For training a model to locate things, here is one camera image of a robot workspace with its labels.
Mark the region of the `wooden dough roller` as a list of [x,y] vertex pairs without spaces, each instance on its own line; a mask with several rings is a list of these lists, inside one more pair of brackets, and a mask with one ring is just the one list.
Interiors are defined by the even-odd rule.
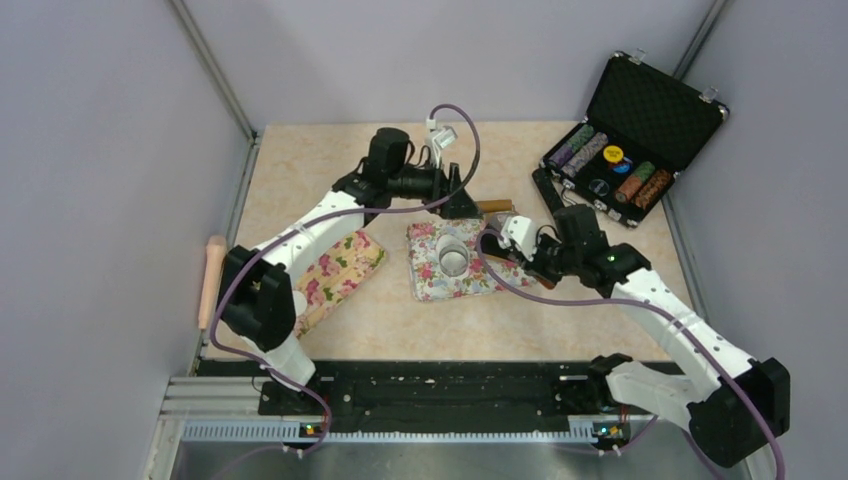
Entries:
[[513,202],[509,199],[481,200],[477,202],[477,206],[483,213],[483,220],[494,230],[501,230],[517,214]]

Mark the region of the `floral tray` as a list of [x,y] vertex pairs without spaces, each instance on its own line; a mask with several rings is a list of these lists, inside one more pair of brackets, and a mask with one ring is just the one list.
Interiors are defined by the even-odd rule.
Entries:
[[[475,241],[484,226],[482,220],[435,220],[416,222],[407,227],[409,272],[412,292],[417,300],[433,302],[502,291],[504,287],[488,273],[487,267],[516,288],[527,288],[537,283],[511,263],[481,260],[475,250]],[[445,234],[457,237],[469,250],[471,263],[467,275],[462,278],[445,276],[437,264],[436,243]]]

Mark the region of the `metal spatula wooden handle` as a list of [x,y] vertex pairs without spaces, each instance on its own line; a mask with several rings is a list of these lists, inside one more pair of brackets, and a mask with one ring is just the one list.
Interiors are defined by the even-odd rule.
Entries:
[[532,261],[526,261],[519,253],[512,253],[499,246],[494,234],[482,234],[482,253],[497,260],[513,264],[526,276],[539,281],[545,288],[553,289],[562,279],[551,252],[542,248]]

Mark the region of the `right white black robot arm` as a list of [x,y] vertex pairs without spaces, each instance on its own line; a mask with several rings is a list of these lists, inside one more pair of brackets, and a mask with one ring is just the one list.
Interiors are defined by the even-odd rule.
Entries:
[[620,307],[681,370],[660,373],[623,354],[596,360],[589,404],[612,412],[635,406],[679,427],[713,463],[730,468],[769,447],[776,476],[778,438],[790,428],[791,377],[775,358],[758,360],[715,331],[667,287],[633,246],[612,245],[585,205],[554,216],[554,235],[524,216],[497,228],[510,260],[551,285],[567,276],[595,290],[598,305]]

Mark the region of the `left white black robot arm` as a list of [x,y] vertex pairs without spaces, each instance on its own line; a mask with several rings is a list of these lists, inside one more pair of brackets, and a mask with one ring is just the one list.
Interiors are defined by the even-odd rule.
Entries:
[[224,322],[246,344],[242,356],[256,361],[283,387],[283,401],[297,413],[319,404],[314,363],[302,349],[294,283],[330,247],[380,215],[394,214],[393,200],[421,201],[421,210],[442,218],[475,218],[481,212],[465,191],[469,176],[457,164],[442,165],[443,150],[458,138],[451,126],[429,121],[422,148],[424,163],[410,161],[409,135],[382,127],[370,140],[357,167],[338,179],[318,204],[277,236],[248,250],[232,248],[224,271],[210,339],[218,349],[216,327]]

